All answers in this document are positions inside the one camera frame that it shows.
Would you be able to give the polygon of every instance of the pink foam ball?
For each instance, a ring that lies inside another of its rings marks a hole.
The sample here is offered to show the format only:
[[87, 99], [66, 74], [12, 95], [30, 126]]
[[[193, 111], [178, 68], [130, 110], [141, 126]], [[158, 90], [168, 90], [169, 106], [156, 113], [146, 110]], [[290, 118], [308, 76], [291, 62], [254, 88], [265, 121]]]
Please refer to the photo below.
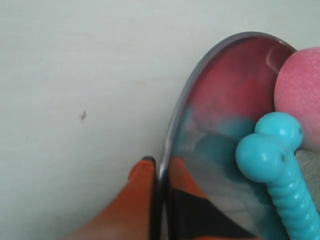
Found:
[[296, 117], [303, 128], [302, 147], [320, 152], [320, 47], [292, 54], [280, 69], [275, 110]]

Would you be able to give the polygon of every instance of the white surface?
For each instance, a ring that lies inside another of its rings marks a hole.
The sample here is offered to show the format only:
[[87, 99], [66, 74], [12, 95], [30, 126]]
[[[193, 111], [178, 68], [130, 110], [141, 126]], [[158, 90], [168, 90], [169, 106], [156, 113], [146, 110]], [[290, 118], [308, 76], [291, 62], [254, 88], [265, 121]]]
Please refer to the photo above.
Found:
[[[319, 44], [318, 0], [0, 2], [0, 239], [54, 240], [159, 159], [189, 74], [261, 31]], [[86, 111], [81, 122], [80, 115]]]

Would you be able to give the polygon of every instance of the ribbed toy handle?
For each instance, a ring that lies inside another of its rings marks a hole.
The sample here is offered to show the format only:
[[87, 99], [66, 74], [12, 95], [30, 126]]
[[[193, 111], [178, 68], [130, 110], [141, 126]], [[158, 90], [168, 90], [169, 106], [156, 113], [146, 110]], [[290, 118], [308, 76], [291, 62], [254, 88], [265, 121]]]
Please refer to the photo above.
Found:
[[294, 156], [302, 139], [294, 117], [269, 113], [239, 142], [236, 162], [247, 178], [266, 184], [291, 240], [320, 240], [320, 217]]
[[320, 218], [302, 178], [267, 189], [292, 240], [320, 239]]

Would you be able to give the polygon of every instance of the orange and black object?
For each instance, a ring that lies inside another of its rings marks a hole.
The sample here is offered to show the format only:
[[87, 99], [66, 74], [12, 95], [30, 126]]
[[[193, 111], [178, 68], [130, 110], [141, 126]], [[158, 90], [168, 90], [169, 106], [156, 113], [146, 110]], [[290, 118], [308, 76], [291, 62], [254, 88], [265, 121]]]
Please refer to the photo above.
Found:
[[219, 211], [196, 184], [181, 157], [168, 166], [166, 208], [170, 240], [257, 240]]
[[150, 240], [153, 226], [156, 163], [146, 156], [133, 166], [116, 198], [86, 225], [62, 240]]
[[133, 166], [116, 198], [84, 226], [62, 240], [159, 240], [165, 198], [170, 240], [257, 240], [219, 211], [172, 157], [164, 195], [156, 191], [156, 163], [147, 156]]

